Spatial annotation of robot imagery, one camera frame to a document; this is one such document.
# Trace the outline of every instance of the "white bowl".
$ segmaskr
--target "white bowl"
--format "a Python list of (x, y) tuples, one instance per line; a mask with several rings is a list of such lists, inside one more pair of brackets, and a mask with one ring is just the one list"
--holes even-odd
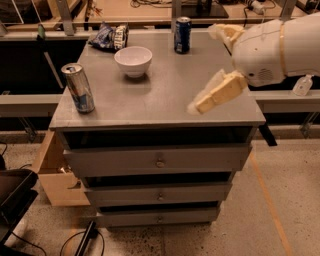
[(120, 70), (129, 77), (140, 77), (149, 68), (152, 52), (144, 47), (130, 46), (119, 50), (114, 59)]

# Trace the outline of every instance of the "floor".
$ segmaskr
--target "floor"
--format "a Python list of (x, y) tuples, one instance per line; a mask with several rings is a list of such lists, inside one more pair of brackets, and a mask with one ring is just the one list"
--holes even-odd
[[(309, 139), (299, 127), (271, 127), (278, 146), (269, 147), (259, 133), (253, 150), (211, 225), (192, 224), (126, 228), (100, 227), (106, 256), (312, 256), (320, 255), (320, 127)], [(43, 139), (39, 132), (28, 143), (24, 132), (2, 132), (0, 141), (8, 169), (31, 164)], [(23, 237), (47, 255), (60, 255), (69, 237), (84, 231), (92, 207), (52, 207), (38, 183), (39, 196), (25, 215)], [(71, 239), (62, 255), (74, 255), (82, 235)], [(101, 255), (100, 236), (90, 241), (85, 255)], [(44, 255), (36, 247), (17, 241), (17, 250)]]

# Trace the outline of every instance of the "gray cabinet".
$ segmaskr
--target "gray cabinet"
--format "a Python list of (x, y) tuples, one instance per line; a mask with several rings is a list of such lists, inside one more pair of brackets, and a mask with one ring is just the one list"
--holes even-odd
[(187, 55), (174, 52), (170, 32), (133, 33), (129, 38), (128, 45), (153, 52), (145, 77), (125, 77), (111, 53), (86, 46), (79, 62), (96, 108), (79, 114), (65, 90), (50, 128), (96, 207), (92, 218), (99, 225), (211, 222), (264, 117), (247, 90), (205, 115), (187, 113), (188, 103), (211, 74), (232, 69), (224, 46), (207, 33), (192, 33)]

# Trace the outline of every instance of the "soda can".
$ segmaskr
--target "soda can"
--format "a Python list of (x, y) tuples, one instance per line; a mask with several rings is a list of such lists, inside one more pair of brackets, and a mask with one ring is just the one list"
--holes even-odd
[(80, 113), (94, 110), (94, 102), (87, 76), (78, 63), (69, 63), (61, 68), (67, 81), (73, 102)]
[(191, 19), (179, 17), (176, 20), (174, 33), (174, 50), (177, 53), (187, 53), (190, 50)]

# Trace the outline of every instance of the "drawer knob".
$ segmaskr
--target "drawer knob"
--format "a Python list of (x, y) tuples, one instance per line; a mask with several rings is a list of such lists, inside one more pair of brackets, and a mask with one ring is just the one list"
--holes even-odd
[(158, 195), (158, 201), (163, 201), (164, 200), (164, 197), (161, 193), (159, 193)]
[(162, 222), (163, 222), (163, 218), (162, 218), (162, 217), (158, 217), (157, 223), (160, 224), (160, 223), (162, 223)]
[(156, 166), (157, 166), (158, 168), (163, 168), (163, 167), (165, 166), (165, 163), (164, 163), (163, 160), (158, 159), (157, 162), (156, 162)]

